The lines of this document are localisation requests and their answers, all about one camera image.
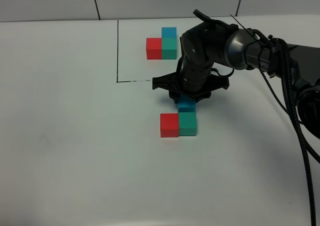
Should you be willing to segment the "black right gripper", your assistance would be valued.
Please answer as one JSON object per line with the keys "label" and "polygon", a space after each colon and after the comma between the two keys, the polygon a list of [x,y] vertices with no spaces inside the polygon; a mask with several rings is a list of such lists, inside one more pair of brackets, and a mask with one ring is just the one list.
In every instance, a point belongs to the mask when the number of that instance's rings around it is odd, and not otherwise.
{"label": "black right gripper", "polygon": [[152,79],[152,88],[167,90],[175,104],[178,104],[181,95],[198,103],[209,99],[212,91],[228,89],[229,77],[229,74],[221,75],[211,63],[196,65],[181,57],[175,72]]}

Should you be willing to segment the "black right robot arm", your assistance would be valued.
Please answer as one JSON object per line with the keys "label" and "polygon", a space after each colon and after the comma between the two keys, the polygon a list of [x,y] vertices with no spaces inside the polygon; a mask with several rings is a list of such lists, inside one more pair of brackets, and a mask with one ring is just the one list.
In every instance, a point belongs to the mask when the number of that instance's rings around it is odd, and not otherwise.
{"label": "black right robot arm", "polygon": [[232,70],[258,69],[269,77],[289,79],[293,105],[310,133],[320,135],[320,50],[264,36],[259,30],[211,19],[199,10],[201,24],[180,37],[181,58],[176,71],[152,79],[177,102],[184,95],[196,101],[229,87],[229,76],[220,75],[213,64]]}

